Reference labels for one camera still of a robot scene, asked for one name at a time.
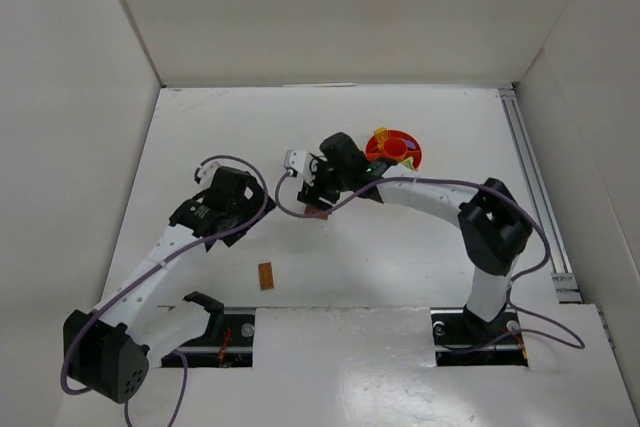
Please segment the brown lego brick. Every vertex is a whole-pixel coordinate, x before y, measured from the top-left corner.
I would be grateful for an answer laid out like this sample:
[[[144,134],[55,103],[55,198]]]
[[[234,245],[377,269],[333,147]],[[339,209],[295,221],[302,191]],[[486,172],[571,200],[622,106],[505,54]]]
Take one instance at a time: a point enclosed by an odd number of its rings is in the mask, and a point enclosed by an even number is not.
[[[258,265],[258,276],[261,290],[273,290],[275,288],[274,272],[270,262]]]

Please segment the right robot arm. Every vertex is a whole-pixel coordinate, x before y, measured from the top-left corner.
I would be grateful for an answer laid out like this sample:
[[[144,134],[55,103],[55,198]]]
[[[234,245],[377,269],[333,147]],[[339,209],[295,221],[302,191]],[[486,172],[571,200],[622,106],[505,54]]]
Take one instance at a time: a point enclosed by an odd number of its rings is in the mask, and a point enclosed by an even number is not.
[[[460,230],[475,267],[465,314],[482,324],[499,317],[513,266],[532,233],[504,183],[494,178],[480,186],[426,182],[396,160],[369,160],[343,132],[325,139],[320,150],[319,156],[306,151],[287,154],[286,167],[303,179],[299,202],[327,211],[341,194],[352,192],[448,222]]]

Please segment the brown lego plate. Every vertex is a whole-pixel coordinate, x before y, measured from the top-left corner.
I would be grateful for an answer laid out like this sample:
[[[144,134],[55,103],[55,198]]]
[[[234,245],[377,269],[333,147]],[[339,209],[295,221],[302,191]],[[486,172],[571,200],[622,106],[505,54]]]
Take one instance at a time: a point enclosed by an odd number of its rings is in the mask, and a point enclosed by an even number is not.
[[[327,220],[329,218],[329,213],[323,211],[321,209],[317,209],[312,206],[306,206],[304,209],[304,215],[309,218],[319,219],[319,220]]]

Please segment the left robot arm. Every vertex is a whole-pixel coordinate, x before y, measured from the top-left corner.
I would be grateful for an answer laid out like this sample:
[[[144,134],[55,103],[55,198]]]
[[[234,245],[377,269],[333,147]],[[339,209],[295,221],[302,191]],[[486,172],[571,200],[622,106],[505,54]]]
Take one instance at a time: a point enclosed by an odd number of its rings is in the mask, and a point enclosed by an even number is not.
[[[169,216],[153,249],[110,296],[63,324],[61,384],[70,380],[116,404],[128,402],[151,367],[182,344],[217,331],[224,305],[194,276],[216,243],[233,246],[275,207],[264,177],[200,167],[200,190]]]

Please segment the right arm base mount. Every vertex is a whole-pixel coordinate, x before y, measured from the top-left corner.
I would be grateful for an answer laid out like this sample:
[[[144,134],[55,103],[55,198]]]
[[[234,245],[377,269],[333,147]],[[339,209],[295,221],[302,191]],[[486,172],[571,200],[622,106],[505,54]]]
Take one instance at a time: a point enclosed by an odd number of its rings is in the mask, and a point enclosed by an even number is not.
[[[520,328],[513,310],[485,324],[464,309],[436,309],[431,322],[438,367],[528,366],[522,337],[508,334]]]

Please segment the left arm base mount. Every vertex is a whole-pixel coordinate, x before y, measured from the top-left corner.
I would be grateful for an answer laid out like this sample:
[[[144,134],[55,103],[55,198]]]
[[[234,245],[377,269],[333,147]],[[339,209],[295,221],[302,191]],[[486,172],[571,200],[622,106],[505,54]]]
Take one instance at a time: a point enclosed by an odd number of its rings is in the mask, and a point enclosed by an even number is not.
[[[178,368],[181,352],[190,368],[251,368],[255,335],[255,308],[225,307],[200,292],[184,297],[190,305],[199,305],[208,314],[203,333],[180,345],[161,360],[163,368]]]

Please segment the yellow lego brick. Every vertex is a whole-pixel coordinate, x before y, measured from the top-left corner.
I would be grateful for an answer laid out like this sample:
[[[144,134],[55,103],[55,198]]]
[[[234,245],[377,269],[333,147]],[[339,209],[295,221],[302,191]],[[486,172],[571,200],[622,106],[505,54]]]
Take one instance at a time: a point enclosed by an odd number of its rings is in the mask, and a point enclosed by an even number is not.
[[[384,144],[389,138],[389,130],[387,128],[379,128],[374,131],[374,138],[378,145]]]

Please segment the light green lego brick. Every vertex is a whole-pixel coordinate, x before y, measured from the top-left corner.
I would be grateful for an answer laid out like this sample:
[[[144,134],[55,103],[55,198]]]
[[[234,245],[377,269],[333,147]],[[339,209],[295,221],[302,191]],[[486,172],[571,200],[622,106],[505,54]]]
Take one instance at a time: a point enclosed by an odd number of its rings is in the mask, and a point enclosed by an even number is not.
[[[404,159],[401,162],[401,165],[407,167],[410,170],[415,171],[415,167],[414,167],[414,158],[413,157],[407,157],[406,159]]]

